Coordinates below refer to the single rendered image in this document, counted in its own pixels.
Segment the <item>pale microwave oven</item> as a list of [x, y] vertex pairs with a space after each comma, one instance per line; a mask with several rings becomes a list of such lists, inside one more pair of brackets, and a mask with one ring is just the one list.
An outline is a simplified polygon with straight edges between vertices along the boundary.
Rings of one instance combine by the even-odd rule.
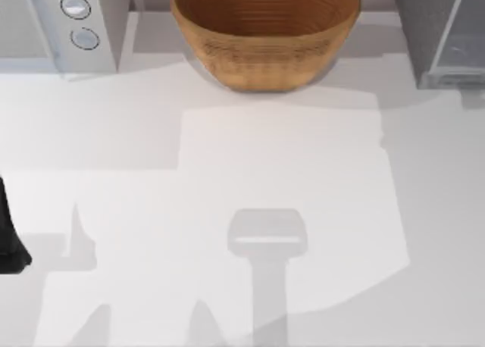
[[[0, 0], [0, 73], [108, 74], [117, 72], [131, 0], [88, 0], [84, 20], [65, 16], [60, 0]], [[77, 48], [71, 30], [95, 31], [100, 45]]]

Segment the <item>microwave knob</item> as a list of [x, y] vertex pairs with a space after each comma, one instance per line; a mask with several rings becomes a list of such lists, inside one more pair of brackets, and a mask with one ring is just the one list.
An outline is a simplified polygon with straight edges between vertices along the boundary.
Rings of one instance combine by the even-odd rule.
[[100, 45], [99, 35], [86, 27], [71, 30], [70, 40], [73, 45], [84, 51], [95, 50]]
[[60, 8], [65, 16], [73, 20], [84, 20], [92, 12], [88, 0], [60, 0]]

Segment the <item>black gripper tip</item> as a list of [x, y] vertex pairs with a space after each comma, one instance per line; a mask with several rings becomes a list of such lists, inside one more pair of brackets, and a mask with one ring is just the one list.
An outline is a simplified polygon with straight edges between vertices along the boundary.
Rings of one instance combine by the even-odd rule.
[[33, 258], [15, 230], [5, 183], [0, 177], [0, 274], [20, 274]]

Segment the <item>brown woven basket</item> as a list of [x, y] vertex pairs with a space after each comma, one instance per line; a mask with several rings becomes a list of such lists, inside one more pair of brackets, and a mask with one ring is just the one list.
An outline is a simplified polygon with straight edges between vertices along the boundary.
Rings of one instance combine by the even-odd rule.
[[171, 0], [171, 11], [219, 83], [287, 92], [309, 84], [336, 57], [361, 0]]

